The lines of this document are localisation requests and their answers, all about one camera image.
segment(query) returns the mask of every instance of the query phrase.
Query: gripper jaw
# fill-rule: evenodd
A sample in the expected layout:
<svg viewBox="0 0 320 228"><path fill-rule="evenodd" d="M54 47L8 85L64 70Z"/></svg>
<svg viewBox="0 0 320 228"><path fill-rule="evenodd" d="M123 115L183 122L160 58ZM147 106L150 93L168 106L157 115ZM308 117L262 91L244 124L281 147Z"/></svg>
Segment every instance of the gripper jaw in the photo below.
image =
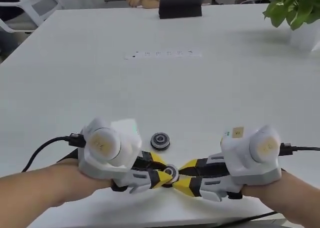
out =
<svg viewBox="0 0 320 228"><path fill-rule="evenodd" d="M156 189L172 180L172 176L165 173L166 163L155 153L142 151L133 167L122 179L114 179L111 186L113 191L130 193Z"/></svg>
<svg viewBox="0 0 320 228"><path fill-rule="evenodd" d="M213 201L222 201L223 197L241 199L242 185L234 184L221 153L208 158L194 159L180 170L181 178L173 187L191 197L203 197Z"/></svg>

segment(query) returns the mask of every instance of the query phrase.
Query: yellow label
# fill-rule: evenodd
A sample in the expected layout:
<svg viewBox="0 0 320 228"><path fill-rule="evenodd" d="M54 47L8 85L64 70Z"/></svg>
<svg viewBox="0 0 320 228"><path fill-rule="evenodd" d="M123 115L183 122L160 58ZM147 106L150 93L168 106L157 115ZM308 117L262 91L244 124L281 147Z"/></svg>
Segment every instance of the yellow label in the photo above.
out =
<svg viewBox="0 0 320 228"><path fill-rule="evenodd" d="M113 149L113 144L110 141L106 140L105 137L102 137L99 134L93 135L89 143L93 149L95 149L104 156L110 155L110 152Z"/></svg>
<svg viewBox="0 0 320 228"><path fill-rule="evenodd" d="M239 139L244 136L244 127L236 127L232 130L232 138L233 139Z"/></svg>
<svg viewBox="0 0 320 228"><path fill-rule="evenodd" d="M272 137L269 137L258 146L258 152L260 155L268 155L270 152L278 149L278 146L279 145L276 140Z"/></svg>

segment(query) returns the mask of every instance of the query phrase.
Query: black device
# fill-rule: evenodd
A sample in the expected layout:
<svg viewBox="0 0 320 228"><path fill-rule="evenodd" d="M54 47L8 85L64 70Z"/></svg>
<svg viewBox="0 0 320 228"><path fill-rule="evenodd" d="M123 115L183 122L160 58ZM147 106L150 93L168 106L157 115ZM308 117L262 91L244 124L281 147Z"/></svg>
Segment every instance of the black device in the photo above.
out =
<svg viewBox="0 0 320 228"><path fill-rule="evenodd" d="M204 0L160 0L160 19L190 18L202 16Z"/></svg>

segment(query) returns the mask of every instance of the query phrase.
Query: ball bearing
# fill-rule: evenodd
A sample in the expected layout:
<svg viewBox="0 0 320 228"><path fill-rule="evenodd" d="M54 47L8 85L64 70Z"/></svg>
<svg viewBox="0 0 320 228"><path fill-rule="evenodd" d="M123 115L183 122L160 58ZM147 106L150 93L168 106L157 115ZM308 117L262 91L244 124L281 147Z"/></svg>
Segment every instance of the ball bearing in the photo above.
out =
<svg viewBox="0 0 320 228"><path fill-rule="evenodd" d="M170 180L168 183L163 184L162 186L165 188L172 187L173 183L177 182L179 180L179 170L172 164L167 164L166 168L164 169L164 172L172 176L172 180Z"/></svg>
<svg viewBox="0 0 320 228"><path fill-rule="evenodd" d="M164 151L170 146L170 138L166 133L156 133L151 137L151 146L157 151Z"/></svg>

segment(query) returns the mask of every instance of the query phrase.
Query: table surface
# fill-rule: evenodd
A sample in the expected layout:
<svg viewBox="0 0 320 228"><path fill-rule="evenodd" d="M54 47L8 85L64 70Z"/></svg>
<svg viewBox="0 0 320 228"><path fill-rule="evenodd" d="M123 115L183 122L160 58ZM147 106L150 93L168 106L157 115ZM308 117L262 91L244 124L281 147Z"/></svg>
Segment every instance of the table surface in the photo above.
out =
<svg viewBox="0 0 320 228"><path fill-rule="evenodd" d="M79 132L94 117L135 118L150 137L166 132L160 154L182 166L220 151L228 127L273 125L283 142L319 145L320 57L288 45L265 5L208 6L203 17L159 20L157 10L54 13L0 66L0 175L19 172L50 138ZM125 60L126 53L199 49L202 57ZM71 152L53 144L32 169ZM281 165L320 186L320 153ZM137 195L109 189L52 208L32 228L150 227L212 223L269 211L258 200L211 202L160 188Z"/></svg>

